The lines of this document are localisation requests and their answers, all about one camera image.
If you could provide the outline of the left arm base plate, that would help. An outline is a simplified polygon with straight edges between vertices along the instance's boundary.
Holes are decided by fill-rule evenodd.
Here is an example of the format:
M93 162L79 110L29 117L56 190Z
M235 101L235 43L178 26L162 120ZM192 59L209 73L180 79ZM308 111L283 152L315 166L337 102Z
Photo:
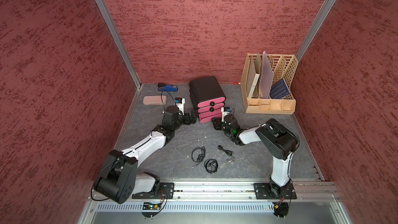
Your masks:
M174 195L174 183L164 183L157 181L149 192L132 194L132 199L172 199Z

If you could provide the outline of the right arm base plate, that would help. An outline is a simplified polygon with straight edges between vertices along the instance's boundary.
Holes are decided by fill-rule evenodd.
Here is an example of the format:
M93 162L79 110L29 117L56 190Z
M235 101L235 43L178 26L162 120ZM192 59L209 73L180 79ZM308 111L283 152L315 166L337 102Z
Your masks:
M291 182L285 186L276 183L254 183L254 193L257 200L296 200L297 195Z

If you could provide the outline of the black pink drawer cabinet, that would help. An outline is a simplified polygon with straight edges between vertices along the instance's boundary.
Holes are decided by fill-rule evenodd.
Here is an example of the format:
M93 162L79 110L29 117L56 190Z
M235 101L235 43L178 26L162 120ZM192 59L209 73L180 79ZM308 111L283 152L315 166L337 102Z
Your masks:
M216 77L197 78L189 82L190 99L198 112L200 123L221 118L226 95Z

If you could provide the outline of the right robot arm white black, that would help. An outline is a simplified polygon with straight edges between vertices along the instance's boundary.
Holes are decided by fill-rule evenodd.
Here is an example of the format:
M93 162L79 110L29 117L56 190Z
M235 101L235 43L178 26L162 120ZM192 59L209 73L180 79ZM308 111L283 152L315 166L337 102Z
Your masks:
M233 115L211 120L214 129L224 134L239 146L262 143L273 156L273 170L267 188L273 198L282 198L293 189L290 168L293 153L300 146L300 139L287 126L271 118L267 122L241 129Z

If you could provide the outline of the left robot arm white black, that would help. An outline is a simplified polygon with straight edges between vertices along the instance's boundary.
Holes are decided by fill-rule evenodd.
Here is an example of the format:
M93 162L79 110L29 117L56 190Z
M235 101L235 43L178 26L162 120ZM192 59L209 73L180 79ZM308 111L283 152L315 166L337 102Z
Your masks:
M168 144L181 125L195 124L197 118L196 111L183 113L178 106L168 106L161 124L154 127L147 137L122 151L110 151L92 185L92 200L99 200L93 196L94 192L98 192L106 200L122 204L131 195L155 191L157 178L150 173L139 174L138 167Z

